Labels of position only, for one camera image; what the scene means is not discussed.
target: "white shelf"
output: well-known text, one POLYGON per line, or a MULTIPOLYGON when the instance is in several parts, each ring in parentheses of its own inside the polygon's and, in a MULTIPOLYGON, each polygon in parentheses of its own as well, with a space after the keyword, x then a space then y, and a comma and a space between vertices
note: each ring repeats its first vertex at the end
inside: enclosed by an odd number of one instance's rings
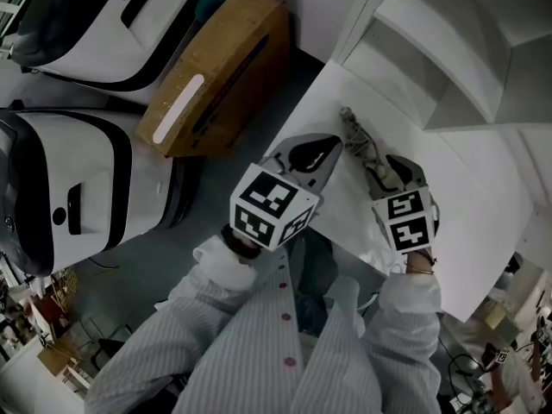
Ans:
POLYGON ((384 0, 373 15, 427 55, 494 122, 511 48, 474 0, 384 0))
POLYGON ((486 124, 433 61, 379 20, 373 20, 343 67, 422 129, 486 124))
POLYGON ((418 126, 425 128, 449 78, 417 48, 374 20, 343 63, 418 126))
POLYGON ((475 0, 510 46, 552 34, 552 0, 475 0))
POLYGON ((552 35, 512 49, 497 122, 552 124, 552 35))

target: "white tabletop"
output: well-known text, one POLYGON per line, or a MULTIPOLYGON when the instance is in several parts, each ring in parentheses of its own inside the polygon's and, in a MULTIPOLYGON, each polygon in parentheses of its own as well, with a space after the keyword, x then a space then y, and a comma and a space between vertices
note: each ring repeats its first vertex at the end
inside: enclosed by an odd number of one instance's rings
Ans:
MULTIPOLYGON (((434 255, 442 308, 466 320, 504 270, 533 208, 508 149, 493 131, 425 133, 330 61, 267 152, 293 135, 323 132, 343 137, 342 106, 353 110, 380 150, 401 154, 424 169, 441 209, 434 255)), ((401 266, 375 222, 358 161, 342 154, 323 197, 313 229, 383 273, 401 266)))

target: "white label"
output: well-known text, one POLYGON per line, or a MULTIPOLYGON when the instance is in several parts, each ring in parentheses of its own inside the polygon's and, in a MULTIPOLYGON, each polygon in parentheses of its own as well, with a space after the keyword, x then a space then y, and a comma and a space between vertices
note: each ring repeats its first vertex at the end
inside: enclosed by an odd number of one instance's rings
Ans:
POLYGON ((169 109, 169 111, 165 114, 154 132, 155 144, 163 142, 166 134, 169 133, 171 127, 174 125, 176 120, 179 119, 179 115, 182 113, 182 110, 184 110, 184 108, 188 105, 191 98, 196 95, 196 92, 199 90, 204 81, 205 77, 198 73, 191 78, 186 87, 180 92, 180 95, 176 100, 174 100, 171 109, 169 109))

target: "striped shirt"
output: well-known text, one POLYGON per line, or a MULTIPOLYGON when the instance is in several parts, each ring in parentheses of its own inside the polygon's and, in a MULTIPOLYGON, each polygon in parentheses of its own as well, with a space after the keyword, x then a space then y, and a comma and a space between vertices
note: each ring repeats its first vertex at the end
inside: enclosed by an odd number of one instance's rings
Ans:
POLYGON ((173 375, 192 373, 175 413, 439 413, 430 363, 441 292, 392 274, 363 336, 344 295, 305 365, 283 250, 243 265, 216 236, 198 264, 95 378, 88 414, 132 411, 173 375))

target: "fiducial marker cube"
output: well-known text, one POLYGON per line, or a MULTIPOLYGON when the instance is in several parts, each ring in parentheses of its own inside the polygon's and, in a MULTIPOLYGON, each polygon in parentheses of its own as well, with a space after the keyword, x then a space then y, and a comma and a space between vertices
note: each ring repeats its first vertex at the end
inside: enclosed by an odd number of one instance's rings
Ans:
POLYGON ((404 254, 433 243, 434 211, 429 187, 374 201, 372 210, 393 251, 404 254))
POLYGON ((251 164, 230 197, 230 226, 274 250, 306 228, 320 198, 251 164))
POLYGON ((538 339, 538 341, 542 344, 542 345, 548 345, 549 344, 549 335, 548 333, 546 332, 546 329, 544 329, 543 327, 541 327, 537 333, 536 333, 536 338, 538 339))

